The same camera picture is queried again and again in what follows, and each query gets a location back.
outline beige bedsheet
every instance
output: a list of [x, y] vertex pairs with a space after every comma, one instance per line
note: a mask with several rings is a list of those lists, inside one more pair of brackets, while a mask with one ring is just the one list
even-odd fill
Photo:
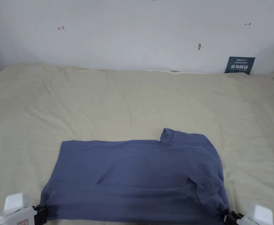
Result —
[[274, 212], [272, 78], [47, 64], [0, 72], [0, 210], [17, 192], [38, 204], [63, 140], [159, 140], [164, 127], [213, 143], [232, 209], [254, 201]]

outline wrinkled bedsheet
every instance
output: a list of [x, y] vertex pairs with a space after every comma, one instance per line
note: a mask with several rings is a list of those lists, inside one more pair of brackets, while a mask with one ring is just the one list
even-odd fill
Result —
[[203, 134], [213, 143], [232, 209], [245, 213], [254, 201], [274, 213], [271, 77], [48, 64], [0, 72], [0, 210], [17, 192], [39, 203], [62, 141], [159, 140], [164, 127]]

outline dark blue card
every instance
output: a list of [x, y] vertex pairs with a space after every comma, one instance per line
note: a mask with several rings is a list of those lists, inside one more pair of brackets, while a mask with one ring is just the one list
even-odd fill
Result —
[[255, 58], [253, 57], [229, 57], [227, 62], [227, 73], [246, 73], [250, 74]]

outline blue fabric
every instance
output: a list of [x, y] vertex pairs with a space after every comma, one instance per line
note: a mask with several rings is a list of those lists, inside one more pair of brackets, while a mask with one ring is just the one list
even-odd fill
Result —
[[48, 220], [223, 224], [220, 157], [201, 134], [161, 140], [64, 141], [41, 193]]

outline red marking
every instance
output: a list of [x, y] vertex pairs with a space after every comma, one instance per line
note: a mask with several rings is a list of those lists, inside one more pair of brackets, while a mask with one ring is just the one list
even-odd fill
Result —
[[63, 28], [63, 30], [65, 31], [64, 29], [64, 25], [62, 27], [58, 27], [58, 30], [61, 30]]

